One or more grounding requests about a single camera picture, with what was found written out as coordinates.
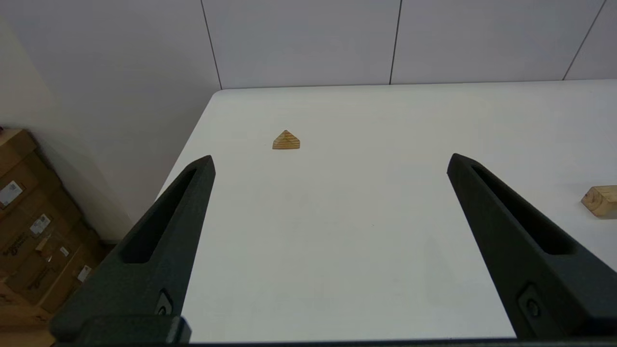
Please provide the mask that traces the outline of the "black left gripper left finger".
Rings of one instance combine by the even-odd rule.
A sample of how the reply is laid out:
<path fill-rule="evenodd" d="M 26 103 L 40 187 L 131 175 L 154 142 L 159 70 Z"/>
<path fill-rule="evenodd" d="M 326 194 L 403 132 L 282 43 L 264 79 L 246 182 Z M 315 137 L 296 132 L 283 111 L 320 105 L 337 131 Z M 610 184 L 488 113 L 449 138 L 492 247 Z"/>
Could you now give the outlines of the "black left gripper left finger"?
<path fill-rule="evenodd" d="M 51 321 L 53 334 L 145 334 L 181 321 L 214 186 L 207 155 L 192 161 Z"/>

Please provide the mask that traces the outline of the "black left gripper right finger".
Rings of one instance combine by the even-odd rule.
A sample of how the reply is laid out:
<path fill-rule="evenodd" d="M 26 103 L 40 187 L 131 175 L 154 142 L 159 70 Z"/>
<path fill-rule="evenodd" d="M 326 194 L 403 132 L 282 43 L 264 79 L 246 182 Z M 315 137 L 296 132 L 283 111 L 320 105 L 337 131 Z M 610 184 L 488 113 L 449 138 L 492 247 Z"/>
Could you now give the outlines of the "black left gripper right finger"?
<path fill-rule="evenodd" d="M 616 337 L 611 267 L 479 162 L 447 175 L 518 338 Z"/>

